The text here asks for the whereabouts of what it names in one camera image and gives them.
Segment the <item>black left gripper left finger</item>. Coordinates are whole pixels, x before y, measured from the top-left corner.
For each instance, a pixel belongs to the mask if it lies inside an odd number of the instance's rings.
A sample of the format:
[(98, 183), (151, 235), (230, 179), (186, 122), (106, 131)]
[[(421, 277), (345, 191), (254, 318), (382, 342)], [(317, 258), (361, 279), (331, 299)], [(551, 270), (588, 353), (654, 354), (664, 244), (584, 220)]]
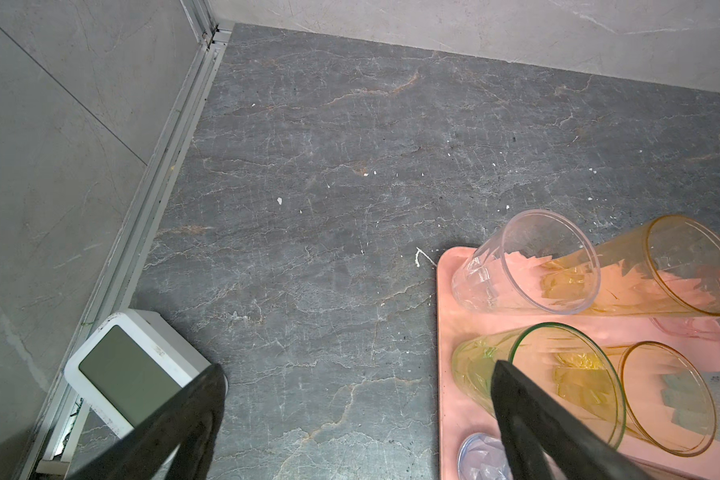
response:
[(203, 370), (123, 439), (70, 477), (150, 479), (168, 461), (167, 479), (205, 479), (224, 415), (226, 377)]

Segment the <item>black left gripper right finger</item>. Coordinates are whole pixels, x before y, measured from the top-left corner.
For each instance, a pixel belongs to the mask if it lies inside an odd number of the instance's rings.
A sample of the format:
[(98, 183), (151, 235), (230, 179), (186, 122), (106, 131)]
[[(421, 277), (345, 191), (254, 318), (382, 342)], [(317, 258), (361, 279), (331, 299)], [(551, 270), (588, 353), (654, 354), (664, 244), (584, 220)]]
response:
[(491, 396), (515, 479), (551, 479), (549, 460), (568, 479), (649, 477), (511, 363), (496, 363)]

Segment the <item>tall blue glass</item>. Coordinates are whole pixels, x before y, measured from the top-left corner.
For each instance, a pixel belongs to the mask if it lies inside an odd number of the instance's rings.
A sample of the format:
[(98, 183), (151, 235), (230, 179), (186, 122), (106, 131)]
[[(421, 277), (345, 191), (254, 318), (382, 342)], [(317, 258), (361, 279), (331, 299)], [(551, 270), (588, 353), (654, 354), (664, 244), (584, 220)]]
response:
[(475, 433), (462, 443), (457, 462), (461, 480), (511, 480), (512, 473), (500, 439)]

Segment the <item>tall green glass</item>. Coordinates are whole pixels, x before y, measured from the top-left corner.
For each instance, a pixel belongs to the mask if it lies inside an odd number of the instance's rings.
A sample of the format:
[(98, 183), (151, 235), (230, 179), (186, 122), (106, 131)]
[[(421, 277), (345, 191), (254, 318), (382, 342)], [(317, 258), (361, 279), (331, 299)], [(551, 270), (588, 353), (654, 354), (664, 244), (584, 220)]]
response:
[(451, 356), (454, 382), (490, 415), (499, 361), (515, 366), (609, 446), (620, 445), (626, 430), (622, 384), (611, 361), (583, 332), (542, 322), (459, 344)]

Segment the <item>pink plastic tray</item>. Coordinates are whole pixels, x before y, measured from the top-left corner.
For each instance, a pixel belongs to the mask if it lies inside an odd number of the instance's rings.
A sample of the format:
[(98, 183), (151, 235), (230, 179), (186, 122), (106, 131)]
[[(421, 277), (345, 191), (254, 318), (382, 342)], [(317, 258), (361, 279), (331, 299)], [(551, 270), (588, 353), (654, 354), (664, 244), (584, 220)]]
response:
[[(456, 479), (458, 451), (463, 440), (475, 432), (499, 434), (498, 424), (487, 411), (455, 385), (451, 356), (462, 342), (472, 338), (527, 328), (536, 323), (555, 321), (579, 329), (600, 346), (629, 346), (651, 340), (679, 351), (702, 373), (720, 372), (720, 343), (672, 337), (660, 331), (650, 319), (641, 317), (586, 317), (582, 315), (493, 315), (464, 309), (451, 292), (454, 272), (471, 257), (471, 247), (446, 250), (437, 266), (438, 390), (440, 425), (440, 477)], [(625, 436), (618, 452), (632, 460), (668, 467), (705, 479), (720, 479), (720, 441), (699, 456), (683, 458), (667, 453), (645, 441)]]

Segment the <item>short yellow glass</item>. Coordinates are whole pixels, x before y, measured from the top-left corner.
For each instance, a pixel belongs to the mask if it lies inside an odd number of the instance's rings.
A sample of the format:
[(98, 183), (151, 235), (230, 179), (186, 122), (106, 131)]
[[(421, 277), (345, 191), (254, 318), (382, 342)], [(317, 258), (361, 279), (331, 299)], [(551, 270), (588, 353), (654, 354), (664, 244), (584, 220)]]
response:
[(679, 351), (656, 341), (603, 349), (625, 397), (626, 432), (679, 457), (711, 446), (717, 412), (709, 387)]

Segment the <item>clear glass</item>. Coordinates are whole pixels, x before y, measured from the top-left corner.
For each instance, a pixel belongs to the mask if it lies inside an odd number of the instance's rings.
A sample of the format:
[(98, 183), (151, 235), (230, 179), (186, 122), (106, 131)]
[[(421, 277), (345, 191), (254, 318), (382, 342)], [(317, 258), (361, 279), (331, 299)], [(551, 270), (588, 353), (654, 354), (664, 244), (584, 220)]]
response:
[(573, 315), (596, 299), (602, 275), (594, 246), (568, 218), (527, 210), (471, 253), (451, 291), (481, 314)]

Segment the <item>tall yellow glass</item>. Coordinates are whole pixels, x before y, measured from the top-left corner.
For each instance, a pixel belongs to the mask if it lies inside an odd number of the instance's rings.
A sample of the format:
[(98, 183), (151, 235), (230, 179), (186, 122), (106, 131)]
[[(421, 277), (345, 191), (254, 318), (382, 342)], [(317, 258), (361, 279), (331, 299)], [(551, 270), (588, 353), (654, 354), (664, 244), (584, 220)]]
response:
[(664, 215), (594, 247), (600, 287), (588, 316), (720, 317), (720, 237)]

